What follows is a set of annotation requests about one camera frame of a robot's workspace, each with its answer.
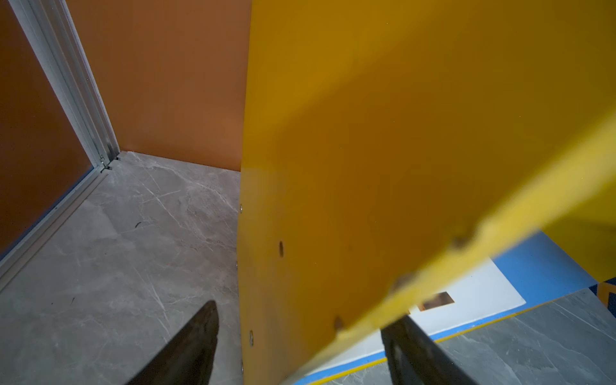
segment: blue border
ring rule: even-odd
[[[449,337],[597,284],[597,281],[590,274],[543,232],[532,235],[519,245],[505,251],[493,261],[526,303],[511,310],[433,334],[430,336],[432,339]],[[385,357],[385,352],[375,353],[344,365],[313,373],[300,379],[295,385],[310,384],[383,357]]]
[[[19,238],[17,238],[15,241],[13,241],[13,243],[11,243],[11,244],[9,245],[9,247],[7,247],[7,248],[6,248],[6,249],[2,252],[2,254],[0,254],[0,261],[1,261],[1,260],[3,260],[3,259],[4,259],[4,257],[6,257],[6,255],[7,255],[7,254],[9,254],[9,253],[10,253],[10,251],[11,251],[11,250],[13,250],[13,249],[15,248],[15,246],[17,246],[17,244],[18,244],[18,243],[20,243],[20,242],[22,241],[22,239],[24,239],[24,238],[25,238],[25,236],[26,236],[26,235],[28,235],[28,233],[29,233],[29,232],[31,232],[31,231],[32,231],[32,229],[33,229],[33,228],[35,228],[35,227],[36,227],[36,225],[38,225],[38,224],[39,224],[39,222],[41,222],[41,221],[43,220],[43,218],[45,218],[45,217],[47,216],[47,214],[49,214],[49,213],[50,213],[50,212],[51,212],[51,211],[52,211],[52,210],[53,210],[53,209],[54,209],[54,208],[58,205],[58,203],[60,203],[60,201],[62,201],[62,200],[63,200],[63,199],[64,199],[64,198],[68,195],[68,193],[70,193],[71,191],[73,191],[73,189],[74,189],[75,187],[77,187],[77,185],[78,185],[78,184],[79,184],[79,183],[80,183],[80,182],[81,182],[81,181],[82,181],[82,180],[83,180],[83,179],[84,179],[84,178],[85,178],[85,177],[86,177],[86,176],[87,176],[90,172],[92,172],[92,170],[93,170],[93,169],[94,169],[94,167],[93,167],[93,166],[90,166],[90,168],[89,168],[89,169],[87,169],[86,173],[85,173],[85,174],[83,174],[83,175],[82,175],[82,176],[81,176],[81,177],[77,180],[77,182],[75,182],[75,183],[74,183],[71,187],[69,187],[69,188],[68,188],[68,190],[67,190],[64,194],[62,194],[62,196],[61,196],[60,198],[58,198],[58,199],[57,199],[57,200],[56,200],[56,201],[55,201],[55,202],[51,205],[51,207],[50,207],[50,208],[48,208],[47,210],[45,210],[45,212],[44,212],[41,216],[39,216],[39,218],[38,218],[38,219],[37,219],[37,220],[36,220],[33,224],[31,224],[31,225],[30,225],[30,227],[29,227],[29,228],[27,228],[27,229],[26,229],[26,230],[25,230],[25,231],[24,231],[24,232],[23,232],[23,233],[19,236]]]

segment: marble floor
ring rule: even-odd
[[[138,153],[112,166],[0,292],[0,384],[124,384],[210,299],[210,384],[241,384],[240,173]]]
[[[439,346],[478,384],[616,384],[616,318],[589,289]],[[381,363],[325,385],[386,384]]]

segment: blurred yellow edge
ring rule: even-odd
[[[443,337],[443,338],[436,339],[434,342],[443,342],[443,341],[446,341],[446,340],[448,340],[448,339],[450,339],[450,338],[454,338],[454,337],[457,337],[457,336],[459,336],[459,335],[461,335],[461,334],[468,333],[469,331],[477,330],[477,329],[480,329],[480,328],[482,328],[482,327],[484,327],[484,326],[491,325],[491,324],[493,324],[493,323],[496,323],[496,322],[499,322],[499,321],[502,321],[502,320],[506,320],[507,318],[515,317],[515,316],[517,316],[517,315],[519,315],[519,314],[526,313],[527,311],[530,311],[530,310],[536,309],[537,307],[540,307],[540,306],[543,306],[543,305],[545,305],[545,304],[540,304],[540,305],[537,305],[537,306],[529,307],[528,309],[524,309],[524,310],[522,310],[521,312],[517,312],[517,313],[513,313],[513,314],[505,315],[504,317],[499,318],[499,319],[497,319],[497,320],[492,320],[492,321],[489,321],[489,322],[483,323],[483,324],[481,324],[481,325],[477,325],[477,326],[475,326],[475,327],[468,328],[468,329],[466,329],[466,330],[459,331],[459,332],[457,332],[457,333],[453,333],[453,334],[452,334],[452,335],[450,335],[450,336],[447,336],[447,337]],[[372,362],[364,363],[363,365],[359,365],[358,367],[355,367],[355,368],[353,368],[353,369],[349,369],[349,370],[341,371],[340,373],[335,374],[335,375],[333,375],[333,376],[329,376],[329,377],[327,377],[327,378],[318,379],[318,380],[314,381],[313,383],[310,383],[309,385],[319,385],[319,384],[325,384],[326,382],[329,382],[329,381],[331,381],[331,380],[333,380],[333,379],[340,378],[340,377],[344,377],[344,376],[349,375],[349,374],[351,374],[351,373],[355,373],[356,371],[360,371],[360,370],[363,370],[363,369],[366,369],[366,368],[370,368],[370,367],[373,367],[373,366],[378,365],[378,364],[383,363],[383,362],[387,362],[387,357],[383,357],[383,358],[381,358],[381,359],[374,360],[374,361],[372,361]]]
[[[446,286],[481,261],[514,246],[607,188],[616,176],[615,109],[585,132],[586,136],[572,143],[567,151],[542,167],[535,177],[484,217],[466,247],[449,248],[436,255],[403,287],[348,329],[340,331],[331,344],[282,384],[295,383],[365,336],[397,320],[409,307],[422,301],[425,293]]]

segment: yellow panel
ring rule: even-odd
[[[616,277],[616,184],[543,231],[597,281]]]
[[[615,14],[611,0],[254,1],[245,384],[292,383],[612,180]]]

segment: brown wall panel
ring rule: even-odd
[[[249,0],[67,0],[122,150],[239,170]]]
[[[91,167],[8,1],[0,1],[0,255]]]

